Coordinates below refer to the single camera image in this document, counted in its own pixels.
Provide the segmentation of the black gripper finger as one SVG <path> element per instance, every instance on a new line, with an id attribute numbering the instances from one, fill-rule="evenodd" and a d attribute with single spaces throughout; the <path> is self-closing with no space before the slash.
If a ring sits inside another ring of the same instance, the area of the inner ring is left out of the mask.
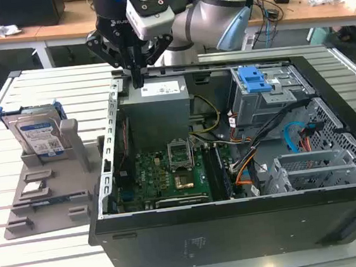
<path id="1" fill-rule="evenodd" d="M 137 86 L 144 86 L 147 67 L 153 65 L 173 41 L 172 34 L 163 34 L 149 41 L 137 40 L 134 48 Z"/>
<path id="2" fill-rule="evenodd" d="M 130 76 L 133 87 L 138 87 L 134 55 L 120 29 L 111 29 L 104 34 L 100 30 L 94 30 L 88 35 L 86 45 L 112 67 L 121 67 L 124 74 Z"/>

